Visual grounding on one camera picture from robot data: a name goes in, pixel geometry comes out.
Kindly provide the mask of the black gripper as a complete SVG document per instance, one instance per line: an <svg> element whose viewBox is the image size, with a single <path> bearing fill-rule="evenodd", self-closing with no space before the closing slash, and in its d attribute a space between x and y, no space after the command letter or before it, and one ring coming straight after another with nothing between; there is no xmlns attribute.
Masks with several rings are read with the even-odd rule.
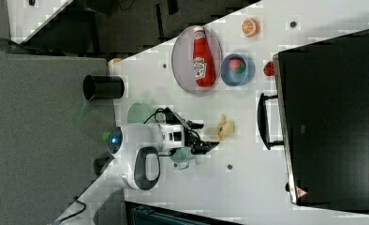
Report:
<svg viewBox="0 0 369 225"><path fill-rule="evenodd" d="M203 134L208 137L215 137L219 133L218 127L206 127ZM196 129L185 129L184 145L191 148L193 155L205 155L219 145L219 142L205 142L201 139Z"/></svg>

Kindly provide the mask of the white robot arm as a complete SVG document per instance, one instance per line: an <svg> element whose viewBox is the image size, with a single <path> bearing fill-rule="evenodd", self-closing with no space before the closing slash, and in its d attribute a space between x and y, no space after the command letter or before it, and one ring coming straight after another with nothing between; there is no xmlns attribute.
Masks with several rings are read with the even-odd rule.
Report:
<svg viewBox="0 0 369 225"><path fill-rule="evenodd" d="M108 138L113 161L106 173L125 188L149 190L160 177L160 157L186 148L191 156L205 155L219 142L203 141L187 124L133 123L115 127Z"/></svg>

